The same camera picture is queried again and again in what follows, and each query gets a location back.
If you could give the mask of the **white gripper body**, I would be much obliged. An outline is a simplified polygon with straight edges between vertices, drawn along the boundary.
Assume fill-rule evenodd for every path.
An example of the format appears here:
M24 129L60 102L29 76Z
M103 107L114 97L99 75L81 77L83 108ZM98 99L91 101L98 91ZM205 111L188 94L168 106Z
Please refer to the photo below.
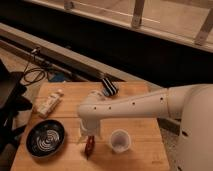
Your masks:
M86 136L100 136L101 122L99 120L80 120L80 134L82 137Z

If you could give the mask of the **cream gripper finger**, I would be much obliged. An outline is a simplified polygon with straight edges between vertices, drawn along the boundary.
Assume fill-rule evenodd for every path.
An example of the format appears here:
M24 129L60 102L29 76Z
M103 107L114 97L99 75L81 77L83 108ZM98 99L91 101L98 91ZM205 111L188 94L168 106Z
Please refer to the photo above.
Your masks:
M77 141L77 144L82 143L87 138L86 135L81 135Z

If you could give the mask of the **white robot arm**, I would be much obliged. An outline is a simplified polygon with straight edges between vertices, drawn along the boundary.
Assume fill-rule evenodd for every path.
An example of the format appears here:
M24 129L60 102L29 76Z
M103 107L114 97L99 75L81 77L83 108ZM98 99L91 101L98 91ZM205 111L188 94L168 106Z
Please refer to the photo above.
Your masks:
M213 171L213 84L194 84L118 99L91 91L79 104L80 133L100 134L111 118L173 118L181 121L177 171Z

